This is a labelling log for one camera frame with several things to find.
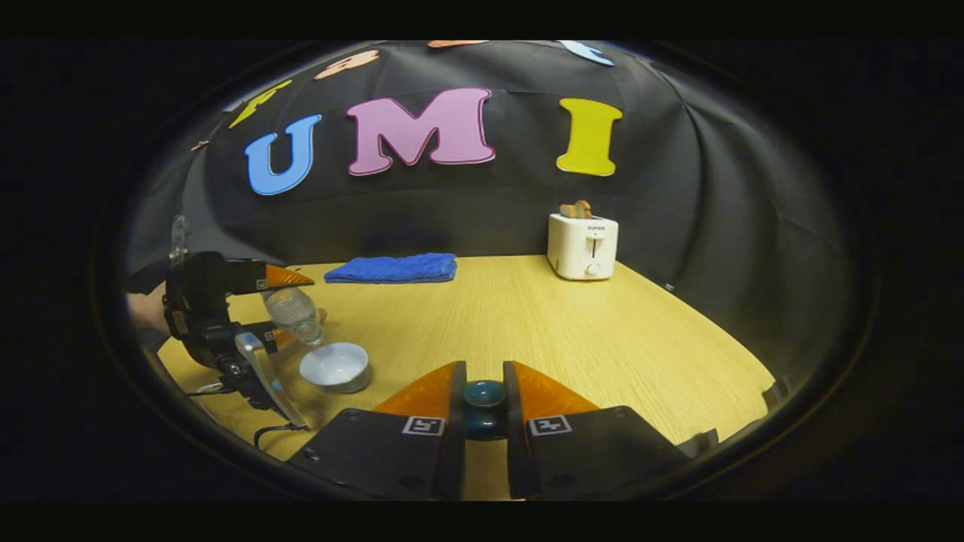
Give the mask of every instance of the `light blue letter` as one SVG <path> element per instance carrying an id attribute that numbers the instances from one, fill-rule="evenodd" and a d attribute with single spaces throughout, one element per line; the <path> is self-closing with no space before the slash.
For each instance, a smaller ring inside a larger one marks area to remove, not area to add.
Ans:
<path id="1" fill-rule="evenodd" d="M 600 51 L 599 49 L 594 49 L 588 45 L 579 43 L 578 41 L 572 41 L 572 40 L 557 40 L 557 41 L 562 43 L 563 47 L 566 47 L 576 55 L 579 55 L 580 57 L 586 60 L 598 62 L 606 66 L 614 66 L 613 62 L 605 58 L 603 56 L 603 52 Z"/>
<path id="2" fill-rule="evenodd" d="M 244 153 L 248 156 L 248 181 L 261 196 L 274 196 L 298 186 L 311 169 L 311 131 L 321 121 L 321 115 L 311 115 L 292 122 L 284 130 L 291 136 L 291 166 L 282 174 L 271 171 L 271 144 L 278 134 L 270 133 L 254 140 Z"/>

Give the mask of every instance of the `orange finger tip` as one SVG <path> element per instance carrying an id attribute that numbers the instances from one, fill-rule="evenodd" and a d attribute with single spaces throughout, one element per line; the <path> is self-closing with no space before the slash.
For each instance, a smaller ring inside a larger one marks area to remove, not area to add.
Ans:
<path id="1" fill-rule="evenodd" d="M 268 288 L 281 286 L 311 286 L 314 281 L 301 273 L 277 265 L 265 264 L 265 283 Z"/>
<path id="2" fill-rule="evenodd" d="M 441 366 L 378 405 L 373 412 L 448 420 L 452 375 L 458 362 Z"/>
<path id="3" fill-rule="evenodd" d="M 285 331 L 283 329 L 276 329 L 274 334 L 275 334 L 275 345 L 278 347 L 279 350 L 283 350 L 284 348 L 287 348 L 288 346 L 291 345 L 291 343 L 295 341 L 294 334 L 288 331 Z"/>
<path id="4" fill-rule="evenodd" d="M 536 418 L 600 410 L 596 404 L 538 370 L 519 362 L 511 363 L 519 382 L 522 419 L 525 423 Z"/>

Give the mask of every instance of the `clear water bottle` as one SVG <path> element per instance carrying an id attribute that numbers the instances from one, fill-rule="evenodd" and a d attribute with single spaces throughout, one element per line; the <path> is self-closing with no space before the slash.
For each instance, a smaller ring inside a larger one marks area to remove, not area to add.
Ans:
<path id="1" fill-rule="evenodd" d="M 308 346 L 318 346 L 325 340 L 325 330 L 318 322 L 314 302 L 297 287 L 261 292 L 264 306 L 275 324 L 291 332 Z"/>

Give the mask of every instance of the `blue towel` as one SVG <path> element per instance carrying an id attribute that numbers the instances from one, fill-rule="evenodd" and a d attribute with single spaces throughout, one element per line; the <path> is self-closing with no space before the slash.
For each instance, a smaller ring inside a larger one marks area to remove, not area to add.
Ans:
<path id="1" fill-rule="evenodd" d="M 326 283 L 401 285 L 444 283 L 455 278 L 454 254 L 422 254 L 409 257 L 356 257 L 325 273 Z"/>

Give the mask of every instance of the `blue letter u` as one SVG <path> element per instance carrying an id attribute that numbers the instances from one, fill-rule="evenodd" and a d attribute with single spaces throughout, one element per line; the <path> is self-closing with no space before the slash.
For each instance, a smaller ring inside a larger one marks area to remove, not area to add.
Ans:
<path id="1" fill-rule="evenodd" d="M 281 174 L 271 171 L 271 144 L 278 134 L 270 133 L 254 140 L 244 153 L 248 156 L 248 180 L 251 188 L 261 196 L 274 196 L 298 186 L 311 169 L 311 131 L 321 121 L 321 115 L 311 115 L 292 122 L 284 130 L 291 136 L 291 166 Z"/>

